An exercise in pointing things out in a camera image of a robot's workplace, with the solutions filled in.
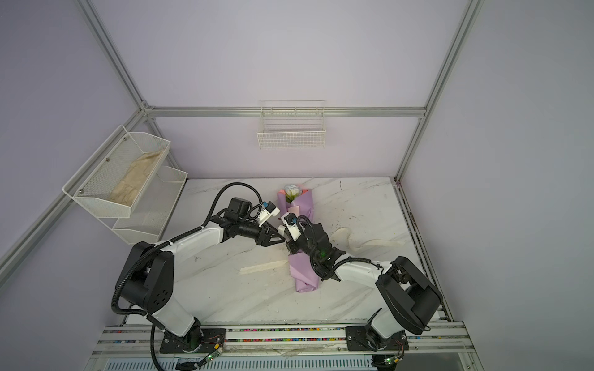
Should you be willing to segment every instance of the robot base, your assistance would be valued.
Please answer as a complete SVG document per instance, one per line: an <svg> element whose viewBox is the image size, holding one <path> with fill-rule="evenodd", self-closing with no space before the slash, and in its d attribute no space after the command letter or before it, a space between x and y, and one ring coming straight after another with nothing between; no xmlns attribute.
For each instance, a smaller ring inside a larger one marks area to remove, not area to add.
<svg viewBox="0 0 594 371"><path fill-rule="evenodd" d="M214 346L219 343L225 344L225 333L227 332L224 328L202 328L204 334L203 343L196 349L194 353L211 353L214 351ZM185 353L182 349L184 344L180 342L174 335L165 332L165 337L161 343L159 352L161 354L172 354L172 353Z"/></svg>
<svg viewBox="0 0 594 371"><path fill-rule="evenodd" d="M346 328L346 348L351 351L358 350L372 350L367 345L367 329L365 326L349 326ZM400 350L400 344L396 341L400 341L405 350L408 350L408 340L404 330L395 333L390 338L388 345L383 348L384 350Z"/></svg>

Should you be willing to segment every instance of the white mesh shelf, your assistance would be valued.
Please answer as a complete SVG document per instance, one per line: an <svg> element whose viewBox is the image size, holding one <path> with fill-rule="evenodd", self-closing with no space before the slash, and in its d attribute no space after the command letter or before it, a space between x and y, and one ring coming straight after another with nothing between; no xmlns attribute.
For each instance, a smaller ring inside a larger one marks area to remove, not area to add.
<svg viewBox="0 0 594 371"><path fill-rule="evenodd" d="M258 143L262 149L324 147L324 108L308 107L323 101L264 101L294 104L294 107L262 107Z"/></svg>
<svg viewBox="0 0 594 371"><path fill-rule="evenodd" d="M143 197L151 180L169 152L170 142L144 132L125 132L101 164L83 182L72 199L96 218L130 218L139 200ZM144 181L138 195L130 206L109 200L110 194L126 175L130 164L144 153L163 151L153 170Z"/></svg>
<svg viewBox="0 0 594 371"><path fill-rule="evenodd" d="M169 166L156 173L130 218L118 219L112 227L130 245L159 240L188 176Z"/></svg>

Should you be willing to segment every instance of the white marble surface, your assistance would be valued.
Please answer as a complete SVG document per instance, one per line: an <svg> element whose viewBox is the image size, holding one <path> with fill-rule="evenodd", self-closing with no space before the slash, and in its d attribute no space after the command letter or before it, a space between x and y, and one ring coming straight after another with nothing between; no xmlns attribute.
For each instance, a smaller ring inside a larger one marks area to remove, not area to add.
<svg viewBox="0 0 594 371"><path fill-rule="evenodd" d="M421 267L387 177L189 180L164 238L200 225L216 193L233 181L252 185L263 200L275 203L276 192L287 184L312 189L313 222L322 223L328 235L348 227L350 252L354 255L373 260L393 260L401 255ZM235 196L257 202L252 191L234 186L225 191L215 212ZM359 250L369 240L391 242ZM241 268L286 260L287 255L285 244L262 247L239 236L229 239L184 262L176 262L175 297L204 324L365 322L385 306L376 289L354 282L328 280L320 283L316 291L297 293L288 264L240 274ZM131 316L128 323L144 321Z"/></svg>

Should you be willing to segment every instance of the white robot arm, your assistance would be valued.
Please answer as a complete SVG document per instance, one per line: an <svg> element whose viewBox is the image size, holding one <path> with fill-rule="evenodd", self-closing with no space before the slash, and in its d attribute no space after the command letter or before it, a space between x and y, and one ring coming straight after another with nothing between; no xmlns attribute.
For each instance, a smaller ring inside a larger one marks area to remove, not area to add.
<svg viewBox="0 0 594 371"><path fill-rule="evenodd" d="M215 203L228 186L219 192ZM271 202L257 205L261 211L253 218L249 215L256 208L244 199L233 198L227 208L212 215L215 203L203 226L156 246L146 242L134 245L112 298L115 313L145 316L155 326L164 329L166 336L175 339L182 351L196 351L204 335L200 321L173 296L174 261L183 261L237 235L253 238L257 245L286 242L290 252L304 251L322 280L355 281L376 287L386 306L378 309L365 328L366 346L370 350L382 349L394 334L404 329L421 334L441 303L441 293L437 288L402 256L392 262L351 256L332 247L322 225L312 224L304 216L283 215L286 231L277 231L266 221L279 213ZM406 283L410 286L405 291L400 285ZM120 297L141 309L120 308Z"/></svg>

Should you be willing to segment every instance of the purple wrapping paper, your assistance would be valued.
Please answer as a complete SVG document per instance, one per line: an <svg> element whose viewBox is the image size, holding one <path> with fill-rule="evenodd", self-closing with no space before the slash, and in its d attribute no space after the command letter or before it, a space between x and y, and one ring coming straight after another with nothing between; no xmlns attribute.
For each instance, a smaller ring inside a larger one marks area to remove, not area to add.
<svg viewBox="0 0 594 371"><path fill-rule="evenodd" d="M276 194L278 200L278 208L280 210L279 215L284 215L287 209L291 206L298 206L300 215L305 215L309 220L314 219L314 198L312 197L311 190L305 192L301 196L297 196L293 202L288 203L285 199L285 195L281 192Z"/></svg>
<svg viewBox="0 0 594 371"><path fill-rule="evenodd" d="M298 293L308 293L318 288L320 278L309 264L309 256L305 252L289 255L291 277L295 279L295 290Z"/></svg>
<svg viewBox="0 0 594 371"><path fill-rule="evenodd" d="M285 194L281 192L277 194L277 199L279 202L277 206L281 216L287 212L288 208L298 206L299 215L305 215L309 220L314 219L314 198L311 190L297 196L291 203L287 202ZM311 268L309 256L305 252L289 255L289 268L291 277L295 279L295 290L298 293L307 293L318 288L320 278Z"/></svg>

